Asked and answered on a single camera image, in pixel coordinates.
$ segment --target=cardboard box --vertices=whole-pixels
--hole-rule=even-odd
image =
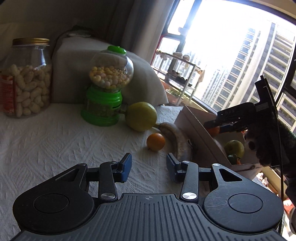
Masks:
[[[211,167],[213,163],[220,163],[248,179],[253,179],[263,168],[259,164],[256,153],[245,148],[245,154],[240,159],[241,165],[231,165],[227,157],[203,127],[206,121],[214,120],[215,118],[216,115],[214,114],[189,106],[184,106],[177,116],[175,124],[184,131],[197,147],[192,161],[200,167]],[[215,137],[215,139],[222,146],[230,140],[238,140],[244,144],[241,132],[222,133]]]

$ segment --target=gumball machine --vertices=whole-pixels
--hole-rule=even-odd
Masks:
[[[96,126],[112,126],[119,120],[121,89],[133,78],[133,62],[126,50],[109,46],[91,61],[89,72],[92,85],[86,92],[82,118]]]

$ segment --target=banana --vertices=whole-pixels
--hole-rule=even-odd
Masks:
[[[178,161],[190,161],[192,159],[192,148],[189,139],[175,124],[164,122],[155,124],[154,127],[159,129],[171,141],[175,150],[173,154]]]

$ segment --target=red label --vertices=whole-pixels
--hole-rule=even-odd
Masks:
[[[2,75],[1,80],[2,102],[3,110],[8,114],[14,114],[14,91],[13,91],[13,77]]]

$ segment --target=metal screw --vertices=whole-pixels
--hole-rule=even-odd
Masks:
[[[101,198],[104,200],[111,200],[111,199],[115,198],[115,194],[113,194],[111,192],[105,192],[101,195]]]
[[[183,193],[182,197],[187,200],[192,200],[192,199],[196,199],[197,195],[193,192],[186,192],[186,193]]]

